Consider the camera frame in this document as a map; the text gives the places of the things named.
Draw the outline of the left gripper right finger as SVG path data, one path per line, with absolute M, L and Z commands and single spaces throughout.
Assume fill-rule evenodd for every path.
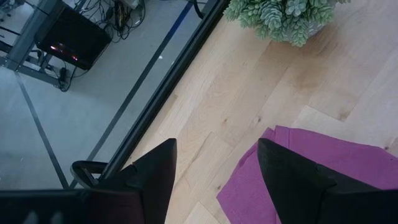
M 381 190 L 268 139 L 262 178 L 281 224 L 398 224 L 398 189 Z

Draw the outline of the grey metal desk frame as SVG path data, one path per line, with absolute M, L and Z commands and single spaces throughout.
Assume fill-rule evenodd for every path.
M 35 45 L 35 35 L 41 33 L 40 29 L 49 26 L 54 20 L 57 12 L 61 10 L 61 0 L 40 0 L 38 6 L 34 7 L 33 14 L 29 17 L 22 28 L 20 36 L 12 47 L 0 44 L 0 50 L 7 53 L 0 57 L 0 67 L 23 73 L 24 75 L 36 78 L 51 85 L 58 85 L 58 78 L 50 76 L 45 69 L 49 64 L 51 55 L 48 53 L 43 59 L 33 59 L 31 63 L 40 66 L 40 70 L 24 65 L 30 57 Z

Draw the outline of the purple cloth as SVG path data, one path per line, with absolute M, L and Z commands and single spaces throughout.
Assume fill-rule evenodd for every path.
M 304 129 L 276 126 L 263 138 L 379 189 L 398 189 L 398 157 L 386 150 Z M 254 144 L 217 195 L 231 224 L 281 224 L 262 179 Z

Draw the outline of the black box with lights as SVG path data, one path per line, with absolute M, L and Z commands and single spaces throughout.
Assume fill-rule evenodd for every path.
M 59 1 L 34 36 L 38 49 L 82 70 L 89 70 L 111 42 L 109 34 Z

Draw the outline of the black power adapter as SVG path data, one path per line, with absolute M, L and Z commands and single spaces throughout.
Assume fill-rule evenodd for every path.
M 59 76 L 58 76 L 58 89 L 61 92 L 67 92 L 71 85 L 72 81 L 76 78 L 80 78 L 84 76 L 88 71 L 85 70 L 84 72 L 77 74 L 78 67 L 75 67 L 71 73 L 64 67 L 61 68 Z

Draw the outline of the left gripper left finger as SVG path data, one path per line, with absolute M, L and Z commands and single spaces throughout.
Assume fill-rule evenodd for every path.
M 170 138 L 90 193 L 92 224 L 164 224 L 175 182 L 177 140 Z

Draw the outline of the black aluminium table frame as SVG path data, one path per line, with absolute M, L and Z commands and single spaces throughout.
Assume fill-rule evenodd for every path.
M 223 16 L 223 11 L 228 5 L 230 0 L 208 0 L 204 8 L 201 10 L 198 7 L 197 0 L 193 0 L 192 3 L 188 3 L 181 14 L 178 16 L 176 22 L 170 28 L 169 32 L 165 36 L 164 40 L 159 45 L 159 48 L 155 51 L 154 56 L 150 59 L 149 63 L 145 67 L 142 74 L 139 76 L 136 84 L 134 84 L 132 90 L 123 101 L 120 109 L 118 109 L 114 119 L 110 123 L 110 127 L 115 127 L 117 122 L 120 120 L 123 113 L 126 111 L 130 102 L 137 96 L 137 93 L 142 88 L 142 85 L 147 80 L 148 75 L 153 70 L 159 60 L 159 56 L 168 46 L 170 40 L 175 36 L 179 30 L 183 19 L 186 18 L 187 14 L 191 9 L 194 9 L 197 16 L 200 18 L 200 23 L 193 31 L 193 34 L 186 41 L 183 49 L 180 51 L 177 58 L 170 65 L 170 68 L 165 72 L 165 76 L 154 90 L 151 97 L 148 99 L 145 107 L 143 107 L 139 116 L 136 118 L 134 124 L 131 126 L 129 132 L 125 135 L 121 145 L 118 147 L 113 157 L 109 160 L 104 170 L 100 173 L 100 179 L 108 178 L 121 170 L 123 165 L 130 158 L 135 148 L 153 123 L 155 117 L 159 114 L 159 111 L 167 101 L 170 94 L 173 92 L 175 86 L 180 81 L 191 62 L 200 51 L 203 44 Z

